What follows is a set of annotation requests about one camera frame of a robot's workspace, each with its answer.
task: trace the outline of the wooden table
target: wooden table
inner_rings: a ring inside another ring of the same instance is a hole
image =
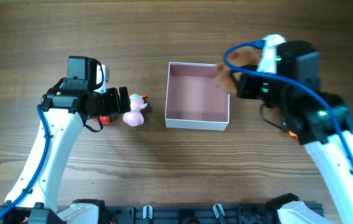
[[[353,113],[353,1],[0,4],[0,204],[36,137],[41,96],[66,75],[69,55],[86,55],[110,67],[111,86],[147,94],[153,110],[136,128],[119,119],[98,134],[83,130],[59,205],[76,198],[236,204],[292,192],[340,222],[316,166],[295,140],[261,121],[260,101],[231,99],[223,132],[165,128],[169,62],[221,62],[229,47],[274,33],[314,44],[323,89]]]

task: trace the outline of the toy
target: toy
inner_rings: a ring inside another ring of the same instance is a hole
[[[147,103],[144,102],[146,95],[138,95],[132,94],[129,96],[131,100],[131,111],[124,114],[122,120],[132,126],[135,127],[139,124],[144,123],[143,115],[140,113],[140,110],[145,109],[147,107]]]

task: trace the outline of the storage box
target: storage box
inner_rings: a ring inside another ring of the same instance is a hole
[[[229,94],[214,84],[216,65],[169,62],[167,128],[223,131],[229,121]]]

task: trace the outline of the toy's head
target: toy's head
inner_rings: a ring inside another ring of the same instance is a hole
[[[129,98],[131,100],[131,111],[140,111],[141,109],[145,109],[145,107],[147,107],[147,103],[144,103],[142,96],[132,94]]]

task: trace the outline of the brown stuffed animal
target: brown stuffed animal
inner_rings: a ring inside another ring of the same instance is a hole
[[[228,56],[230,63],[240,67],[244,65],[258,65],[261,57],[255,52],[253,47],[242,47],[235,50]],[[217,87],[221,87],[227,93],[232,96],[237,95],[237,88],[230,78],[230,68],[224,63],[217,65],[216,69],[219,74],[215,77],[215,84]],[[239,80],[242,73],[235,73],[236,80]]]

